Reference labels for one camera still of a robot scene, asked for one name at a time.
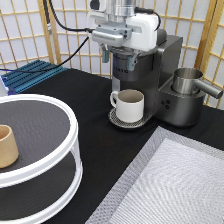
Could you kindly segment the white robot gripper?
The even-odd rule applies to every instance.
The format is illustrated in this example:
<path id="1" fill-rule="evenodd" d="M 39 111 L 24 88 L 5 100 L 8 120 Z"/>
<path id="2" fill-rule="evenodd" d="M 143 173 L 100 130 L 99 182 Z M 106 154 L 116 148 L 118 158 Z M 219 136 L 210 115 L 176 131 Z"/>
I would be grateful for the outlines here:
<path id="1" fill-rule="evenodd" d="M 137 51 L 148 52 L 156 47 L 157 43 L 157 26 L 158 17 L 148 14 L 132 14 L 132 15 L 112 15 L 107 12 L 91 10 L 87 15 L 88 27 L 92 29 L 103 23 L 118 23 L 124 24 L 132 29 L 132 35 L 128 40 L 125 40 L 121 47 L 115 47 L 103 44 L 102 63 L 108 63 L 110 59 L 110 51 L 107 48 L 130 48 Z M 138 55 L 134 54 L 127 58 L 127 70 L 133 71 L 138 62 Z"/>

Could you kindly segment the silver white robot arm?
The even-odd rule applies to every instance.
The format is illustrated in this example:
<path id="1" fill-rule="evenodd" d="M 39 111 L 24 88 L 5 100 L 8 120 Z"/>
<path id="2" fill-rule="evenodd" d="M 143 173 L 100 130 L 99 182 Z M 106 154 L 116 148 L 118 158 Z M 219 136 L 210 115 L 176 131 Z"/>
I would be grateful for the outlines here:
<path id="1" fill-rule="evenodd" d="M 104 63 L 110 52 L 126 55 L 127 69 L 133 71 L 138 56 L 156 48 L 161 19 L 153 9 L 138 7 L 137 0 L 91 0 L 87 21 Z"/>

